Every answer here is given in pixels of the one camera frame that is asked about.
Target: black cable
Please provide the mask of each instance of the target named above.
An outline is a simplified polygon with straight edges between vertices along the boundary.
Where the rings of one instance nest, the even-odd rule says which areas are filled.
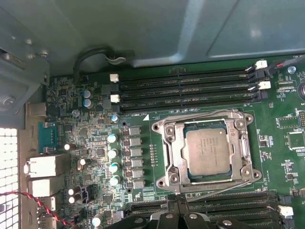
[[[97,54],[105,54],[106,57],[111,57],[114,58],[115,57],[115,53],[114,50],[111,49],[110,47],[100,47],[100,48],[95,48],[95,49],[90,49],[88,51],[85,51],[83,53],[81,53],[75,63],[74,63],[74,67],[73,67],[73,75],[75,77],[75,83],[78,83],[80,80],[80,67],[81,67],[81,63],[86,60],[87,58],[97,55]]]

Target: motherboard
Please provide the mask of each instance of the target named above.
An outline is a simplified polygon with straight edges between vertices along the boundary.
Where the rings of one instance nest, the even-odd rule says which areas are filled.
[[[103,228],[183,193],[211,222],[303,228],[305,66],[259,61],[52,77],[39,151],[71,157],[64,217]]]

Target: red and black wire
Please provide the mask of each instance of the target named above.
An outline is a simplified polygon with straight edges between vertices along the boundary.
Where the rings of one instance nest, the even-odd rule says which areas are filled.
[[[53,216],[58,222],[61,222],[63,225],[73,225],[70,222],[67,222],[64,219],[59,218],[59,216],[52,212],[47,206],[44,205],[44,203],[42,203],[38,198],[34,197],[32,194],[28,193],[28,192],[18,192],[18,191],[12,191],[12,192],[4,192],[4,193],[0,193],[0,197],[1,196],[7,196],[7,195],[22,195],[22,196],[26,196],[29,199],[34,200],[39,207],[44,208],[47,212],[47,214]]]

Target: silver capacitor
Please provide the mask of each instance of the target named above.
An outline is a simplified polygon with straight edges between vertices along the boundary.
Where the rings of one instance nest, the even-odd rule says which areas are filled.
[[[92,93],[89,90],[84,90],[82,93],[82,96],[85,99],[92,99],[92,97],[93,97]]]
[[[84,107],[87,107],[88,109],[93,107],[93,102],[90,99],[85,99],[82,104],[84,105]]]

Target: black dimm slot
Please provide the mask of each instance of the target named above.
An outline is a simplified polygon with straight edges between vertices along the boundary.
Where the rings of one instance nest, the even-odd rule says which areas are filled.
[[[255,103],[261,100],[260,94],[244,94],[239,95],[230,95],[223,97],[217,96],[213,100],[211,98],[198,98],[193,96],[193,101],[191,99],[181,99],[176,101],[164,102],[159,104],[156,102],[151,103],[138,103],[138,104],[124,104],[121,103],[121,111],[124,113],[140,112],[140,111],[154,111],[156,108],[158,110],[169,110],[169,109],[186,109],[186,108],[195,108],[198,106],[219,106],[219,105],[229,105],[229,104],[244,104],[244,103]]]
[[[165,96],[186,96],[190,94],[209,94],[209,93],[225,93],[225,92],[238,92],[244,90],[246,92],[255,92],[258,89],[258,84],[256,83],[240,83],[240,84],[214,84],[214,85],[207,85],[207,84],[200,84],[194,86],[175,86],[169,87],[164,89],[148,89],[148,90],[141,90],[130,92],[130,93],[122,93],[120,98],[122,101],[131,101],[131,100],[138,100],[140,98],[160,98]]]
[[[253,74],[253,73],[245,73],[244,69],[223,69],[223,70],[212,70],[212,71],[200,71],[200,72],[193,72],[193,73],[170,73],[167,75],[156,75],[156,76],[140,76],[140,77],[128,77],[128,78],[122,78],[121,81],[124,83],[132,83],[139,80],[158,80],[162,79],[164,77],[171,78],[176,76],[192,76],[192,75],[202,75],[202,74],[209,74],[209,75],[222,75],[222,74]]]
[[[244,214],[222,214],[222,215],[208,215],[211,222],[217,222],[219,218],[235,218],[236,220],[244,221],[244,220],[258,220],[258,219],[279,219],[279,214],[276,211],[263,211],[265,208],[261,210],[261,212],[249,212]]]
[[[206,206],[206,207],[198,207],[194,208],[199,212],[222,212],[229,210],[240,210],[240,209],[254,209],[254,208],[266,208],[271,207],[273,209],[276,208],[277,203],[266,201],[266,202],[253,202],[253,203],[240,203],[240,204],[231,204],[231,205],[218,205],[218,206]]]
[[[204,78],[182,78],[182,77],[176,77],[176,79],[168,79],[167,77],[165,79],[159,79],[154,81],[147,81],[147,80],[141,80],[137,81],[136,83],[132,84],[124,84],[121,83],[120,89],[123,92],[129,92],[141,89],[152,89],[152,88],[168,88],[173,87],[176,85],[184,86],[184,85],[196,85],[196,84],[210,84],[210,83],[225,83],[225,82],[231,82],[231,83],[251,83],[251,80],[245,79],[241,81],[240,78],[232,79],[230,76],[215,76],[215,77],[204,77]]]
[[[249,224],[254,229],[283,229],[279,223],[268,223],[268,224]]]
[[[202,201],[209,200],[227,200],[227,199],[240,199],[240,198],[252,198],[252,197],[272,197],[278,199],[277,195],[272,191],[266,192],[239,192],[239,193],[227,193],[227,194],[219,194],[211,197],[204,198]]]
[[[256,81],[255,73],[247,74],[241,72],[224,72],[224,73],[202,73],[202,74],[180,74],[180,75],[165,75],[152,78],[138,78],[130,81],[121,81],[120,89],[122,91],[137,90],[138,88],[160,88],[171,85],[187,85],[198,83],[221,83],[221,82],[235,82],[246,81],[248,83]]]

